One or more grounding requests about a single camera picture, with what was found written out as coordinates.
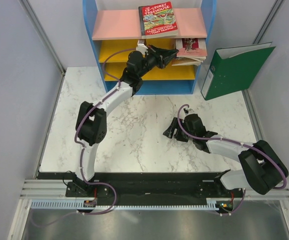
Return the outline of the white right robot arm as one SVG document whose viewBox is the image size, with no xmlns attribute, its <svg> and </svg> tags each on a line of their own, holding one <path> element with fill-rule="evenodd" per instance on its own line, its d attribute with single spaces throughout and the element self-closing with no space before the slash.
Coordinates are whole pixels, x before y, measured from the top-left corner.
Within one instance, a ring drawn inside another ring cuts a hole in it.
<svg viewBox="0 0 289 240">
<path fill-rule="evenodd" d="M 169 139 L 179 142 L 192 141 L 195 147 L 208 154 L 216 154 L 240 163 L 241 170 L 221 172 L 213 184 L 214 193 L 225 197 L 233 189 L 252 188 L 260 195 L 272 189 L 285 187 L 289 171 L 268 142 L 241 143 L 222 137 L 217 132 L 206 130 L 197 114 L 184 119 L 174 117 L 163 132 Z"/>
</svg>

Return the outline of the red treehouse book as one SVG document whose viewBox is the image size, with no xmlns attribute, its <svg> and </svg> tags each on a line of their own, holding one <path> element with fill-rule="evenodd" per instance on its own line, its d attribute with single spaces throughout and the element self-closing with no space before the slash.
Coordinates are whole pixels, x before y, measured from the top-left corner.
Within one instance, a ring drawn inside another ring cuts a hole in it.
<svg viewBox="0 0 289 240">
<path fill-rule="evenodd" d="M 143 35 L 173 35 L 179 29 L 170 1 L 138 7 L 140 32 Z"/>
</svg>

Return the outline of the pink castle cover book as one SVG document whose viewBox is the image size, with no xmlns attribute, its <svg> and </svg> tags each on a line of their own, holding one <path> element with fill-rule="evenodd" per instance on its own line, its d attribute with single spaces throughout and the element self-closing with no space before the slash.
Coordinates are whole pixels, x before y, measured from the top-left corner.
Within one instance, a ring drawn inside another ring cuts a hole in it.
<svg viewBox="0 0 289 240">
<path fill-rule="evenodd" d="M 205 38 L 177 38 L 174 46 L 178 58 L 205 59 L 208 55 Z"/>
</svg>

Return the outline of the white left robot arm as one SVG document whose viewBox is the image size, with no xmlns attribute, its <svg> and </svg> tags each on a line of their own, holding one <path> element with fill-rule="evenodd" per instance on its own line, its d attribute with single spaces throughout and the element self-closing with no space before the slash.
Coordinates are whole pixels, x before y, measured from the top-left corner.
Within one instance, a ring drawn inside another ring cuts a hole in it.
<svg viewBox="0 0 289 240">
<path fill-rule="evenodd" d="M 67 197 L 89 197 L 95 183 L 95 161 L 99 144 L 107 134 L 107 117 L 122 102 L 134 96 L 142 87 L 142 77 L 154 68 L 164 69 L 177 56 L 177 49 L 148 45 L 145 52 L 133 50 L 117 84 L 97 103 L 84 101 L 79 108 L 74 141 L 81 145 L 75 177 L 67 184 Z"/>
</svg>

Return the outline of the dark blue 1984 book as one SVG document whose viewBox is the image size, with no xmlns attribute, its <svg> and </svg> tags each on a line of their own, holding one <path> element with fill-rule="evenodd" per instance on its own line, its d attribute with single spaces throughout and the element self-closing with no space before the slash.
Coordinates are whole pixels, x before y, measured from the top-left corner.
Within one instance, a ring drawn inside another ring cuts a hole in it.
<svg viewBox="0 0 289 240">
<path fill-rule="evenodd" d="M 165 39 L 165 38 L 175 38 L 177 34 L 153 34 L 153 35 L 142 35 L 141 39 Z"/>
</svg>

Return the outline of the tan Othello book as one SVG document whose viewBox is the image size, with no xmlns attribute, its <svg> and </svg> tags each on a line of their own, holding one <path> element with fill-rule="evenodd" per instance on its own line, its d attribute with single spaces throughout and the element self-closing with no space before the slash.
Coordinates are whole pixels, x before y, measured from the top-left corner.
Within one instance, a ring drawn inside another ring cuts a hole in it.
<svg viewBox="0 0 289 240">
<path fill-rule="evenodd" d="M 172 66 L 199 66 L 203 62 L 202 59 L 191 59 L 186 57 L 177 57 L 171 61 Z"/>
</svg>

